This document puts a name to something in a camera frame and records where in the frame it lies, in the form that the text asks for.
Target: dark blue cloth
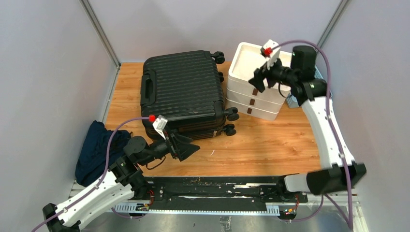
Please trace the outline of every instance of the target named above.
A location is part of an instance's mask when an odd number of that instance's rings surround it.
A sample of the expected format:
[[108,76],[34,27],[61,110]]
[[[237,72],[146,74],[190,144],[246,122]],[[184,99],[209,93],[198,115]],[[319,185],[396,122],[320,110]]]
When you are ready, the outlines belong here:
[[[103,174],[108,140],[112,132],[107,130],[102,122],[92,122],[75,168],[78,184],[86,187]],[[109,165],[124,154],[122,149],[130,138],[131,135],[126,130],[115,133],[110,146]]]

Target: white wall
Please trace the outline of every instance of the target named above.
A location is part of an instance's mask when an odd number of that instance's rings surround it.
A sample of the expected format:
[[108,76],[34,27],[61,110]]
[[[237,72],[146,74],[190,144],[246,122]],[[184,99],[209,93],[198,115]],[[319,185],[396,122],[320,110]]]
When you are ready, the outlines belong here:
[[371,232],[410,225],[409,12],[407,0],[351,1],[324,46],[338,124],[367,167],[357,188]]
[[0,231],[26,232],[67,199],[116,69],[77,0],[2,1],[0,59]]
[[340,0],[90,0],[122,62],[240,42],[318,41]]

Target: suitcase handle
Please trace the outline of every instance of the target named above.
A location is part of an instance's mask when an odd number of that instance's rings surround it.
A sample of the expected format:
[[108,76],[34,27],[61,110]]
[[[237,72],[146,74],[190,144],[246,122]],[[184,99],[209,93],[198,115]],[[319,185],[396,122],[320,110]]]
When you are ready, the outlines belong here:
[[156,97],[156,74],[153,70],[148,70],[141,79],[141,106],[151,105]]

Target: wooden floor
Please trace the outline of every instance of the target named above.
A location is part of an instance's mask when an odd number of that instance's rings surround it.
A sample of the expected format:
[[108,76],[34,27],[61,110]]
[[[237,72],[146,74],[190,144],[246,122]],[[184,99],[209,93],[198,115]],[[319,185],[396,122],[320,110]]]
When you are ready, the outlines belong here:
[[[108,113],[106,127],[115,129],[123,121],[140,116],[142,63],[123,63]],[[218,66],[226,88],[230,62]],[[183,162],[170,159],[145,176],[238,176],[304,173],[320,168],[319,153],[310,124],[302,109],[282,106],[275,121],[240,114],[234,122],[236,135],[194,141],[201,149]],[[147,137],[141,121],[123,130]]]

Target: black suitcase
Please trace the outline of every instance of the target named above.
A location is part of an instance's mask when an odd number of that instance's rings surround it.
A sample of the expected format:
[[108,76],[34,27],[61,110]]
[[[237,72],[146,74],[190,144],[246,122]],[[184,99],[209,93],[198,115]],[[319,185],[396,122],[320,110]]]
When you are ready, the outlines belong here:
[[[141,82],[141,116],[162,115],[167,126],[194,140],[212,138],[224,131],[236,133],[226,119],[239,118],[237,108],[225,110],[221,82],[223,74],[216,63],[225,61],[222,52],[191,51],[151,57],[144,63]],[[147,135],[160,135],[152,123],[143,120]]]

